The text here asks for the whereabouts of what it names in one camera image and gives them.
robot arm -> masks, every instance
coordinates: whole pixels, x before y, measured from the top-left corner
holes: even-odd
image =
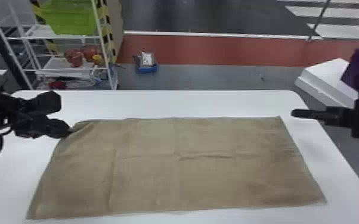
[[[2,136],[12,131],[22,138],[38,138],[42,135],[64,138],[70,135],[70,127],[64,121],[47,117],[60,110],[61,98],[53,91],[29,100],[0,91],[0,129],[9,128],[7,132],[0,133],[0,151],[3,146]]]

black pole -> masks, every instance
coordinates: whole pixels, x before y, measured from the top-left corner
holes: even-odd
[[[0,36],[0,55],[4,59],[8,69],[10,70],[11,74],[14,76],[20,87],[22,89],[30,89],[24,77],[22,77],[20,69],[14,62],[13,58],[10,56],[10,53],[7,47],[5,46],[5,43],[1,36]]]
[[[317,21],[316,21],[316,24],[314,25],[314,27],[313,27],[313,29],[312,29],[312,33],[310,34],[310,36],[309,36],[309,38],[308,38],[307,41],[311,41],[311,40],[312,40],[312,37],[313,37],[314,33],[316,32],[316,29],[317,29],[318,25],[320,24],[321,19],[323,18],[324,13],[326,12],[326,9],[327,9],[327,8],[329,7],[329,5],[330,5],[330,1],[331,1],[331,0],[327,0],[326,3],[324,4],[324,7],[323,7],[323,9],[321,10],[320,15],[318,16]]]

gray floor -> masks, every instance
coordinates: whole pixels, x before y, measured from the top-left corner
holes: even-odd
[[[136,74],[133,65],[126,64],[124,67],[126,69],[119,69],[122,90],[290,89],[298,93],[310,109],[325,108],[293,84],[303,70],[301,67],[164,65],[155,74]],[[324,126],[324,129],[359,176],[359,139],[351,138],[348,129],[329,126]]]

green basket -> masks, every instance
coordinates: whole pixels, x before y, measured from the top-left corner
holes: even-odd
[[[97,28],[91,0],[50,0],[36,9],[55,34],[92,36]]]

yellow and black stripe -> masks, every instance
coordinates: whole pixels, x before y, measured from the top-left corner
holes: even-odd
[[[39,1],[38,0],[29,0],[29,1],[32,4],[32,10],[36,16],[36,20],[38,21],[38,23],[46,24],[46,20],[43,18],[41,10],[40,10],[41,4],[39,3]],[[46,39],[45,45],[50,53],[55,54],[55,55],[58,54],[58,48],[57,48],[57,45],[54,43],[54,40]]]
[[[42,13],[39,10],[41,7],[41,4],[38,0],[29,0],[32,5],[32,11],[35,13],[36,20],[39,24],[46,24],[46,20],[42,17]]]
[[[107,58],[109,62],[115,63],[117,60],[117,53],[114,45],[114,38],[112,32],[112,23],[109,15],[109,8],[107,0],[94,0],[97,7],[98,19],[105,19],[107,25],[103,26],[102,36],[104,48],[107,51]]]

